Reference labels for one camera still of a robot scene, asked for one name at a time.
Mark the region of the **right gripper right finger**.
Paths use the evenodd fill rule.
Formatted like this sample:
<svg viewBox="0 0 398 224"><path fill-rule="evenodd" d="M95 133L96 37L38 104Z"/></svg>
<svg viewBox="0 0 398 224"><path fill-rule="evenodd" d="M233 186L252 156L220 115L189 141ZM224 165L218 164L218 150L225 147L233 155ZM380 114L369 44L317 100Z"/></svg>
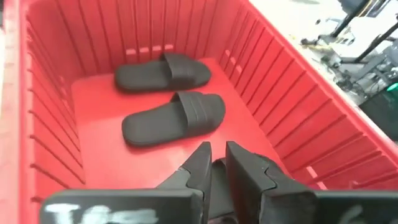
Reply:
<svg viewBox="0 0 398 224"><path fill-rule="evenodd" d="M226 175L239 224L313 224L317 197L270 158L226 143Z"/></svg>

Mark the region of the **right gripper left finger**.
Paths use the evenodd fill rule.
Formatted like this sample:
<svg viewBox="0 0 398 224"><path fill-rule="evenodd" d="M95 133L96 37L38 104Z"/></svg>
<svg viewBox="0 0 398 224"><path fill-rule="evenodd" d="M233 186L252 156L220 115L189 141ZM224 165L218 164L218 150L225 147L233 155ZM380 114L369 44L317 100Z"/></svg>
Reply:
<svg viewBox="0 0 398 224"><path fill-rule="evenodd" d="M199 223L208 222L212 178L210 142L202 142L191 156L158 189L190 189L200 198Z"/></svg>

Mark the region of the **black rubber slide sandal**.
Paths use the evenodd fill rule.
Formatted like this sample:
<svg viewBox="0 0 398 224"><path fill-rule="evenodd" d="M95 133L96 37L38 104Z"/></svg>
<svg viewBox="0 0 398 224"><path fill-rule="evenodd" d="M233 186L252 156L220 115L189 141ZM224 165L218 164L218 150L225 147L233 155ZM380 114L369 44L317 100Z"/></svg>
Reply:
<svg viewBox="0 0 398 224"><path fill-rule="evenodd" d="M156 146L208 134L220 126L225 114L220 95L178 91L164 105L126 116L121 129L132 146Z"/></svg>
<svg viewBox="0 0 398 224"><path fill-rule="evenodd" d="M206 85L210 69L184 54L164 53L157 60L121 65L115 71L116 86L128 92L189 90Z"/></svg>

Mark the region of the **red plastic bin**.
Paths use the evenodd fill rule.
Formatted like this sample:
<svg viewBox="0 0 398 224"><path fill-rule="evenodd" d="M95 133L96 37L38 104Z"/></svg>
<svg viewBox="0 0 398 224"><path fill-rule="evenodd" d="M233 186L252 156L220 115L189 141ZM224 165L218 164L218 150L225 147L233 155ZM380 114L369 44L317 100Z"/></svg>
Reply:
<svg viewBox="0 0 398 224"><path fill-rule="evenodd" d="M322 190L398 190L398 146L324 79L248 0L4 0L0 223L38 224L64 189L155 187L204 141L274 160ZM128 146L124 117L170 92L126 94L115 69L164 52L211 70L214 132Z"/></svg>

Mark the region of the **black storage box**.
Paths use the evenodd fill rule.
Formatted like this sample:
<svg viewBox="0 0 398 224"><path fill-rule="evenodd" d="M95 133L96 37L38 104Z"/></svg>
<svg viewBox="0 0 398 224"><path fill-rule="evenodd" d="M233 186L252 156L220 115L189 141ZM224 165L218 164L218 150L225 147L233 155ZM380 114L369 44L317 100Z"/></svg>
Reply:
<svg viewBox="0 0 398 224"><path fill-rule="evenodd" d="M380 91L359 107L391 140L398 142L398 88Z"/></svg>

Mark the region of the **grey metal equipment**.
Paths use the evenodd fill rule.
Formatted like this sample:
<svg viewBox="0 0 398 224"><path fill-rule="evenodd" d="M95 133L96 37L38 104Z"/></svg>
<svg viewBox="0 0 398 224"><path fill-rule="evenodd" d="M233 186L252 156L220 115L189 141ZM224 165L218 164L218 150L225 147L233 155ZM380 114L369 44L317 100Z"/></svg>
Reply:
<svg viewBox="0 0 398 224"><path fill-rule="evenodd" d="M382 53L363 62L345 62L337 56L325 55L321 62L335 74L334 83L345 92L374 95L398 82L398 46L392 45Z"/></svg>

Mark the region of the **black metal stand leg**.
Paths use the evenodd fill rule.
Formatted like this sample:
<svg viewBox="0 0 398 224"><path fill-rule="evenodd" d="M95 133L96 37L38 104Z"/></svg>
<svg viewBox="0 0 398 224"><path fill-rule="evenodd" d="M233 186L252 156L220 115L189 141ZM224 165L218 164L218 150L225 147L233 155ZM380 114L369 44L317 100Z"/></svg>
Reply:
<svg viewBox="0 0 398 224"><path fill-rule="evenodd" d="M369 55L381 42L388 40L390 41L391 38L391 34L398 29L398 27L393 27L392 29L387 30L385 33L377 36L369 45L369 47L363 52L361 53L358 57L356 57L353 62L354 63L359 63L362 61L362 59L364 59L367 55Z"/></svg>
<svg viewBox="0 0 398 224"><path fill-rule="evenodd" d="M330 37L335 38L343 31L343 29L354 19L354 17L361 15L363 11L371 4L372 0L362 0L361 3L342 20L336 29L330 34Z"/></svg>

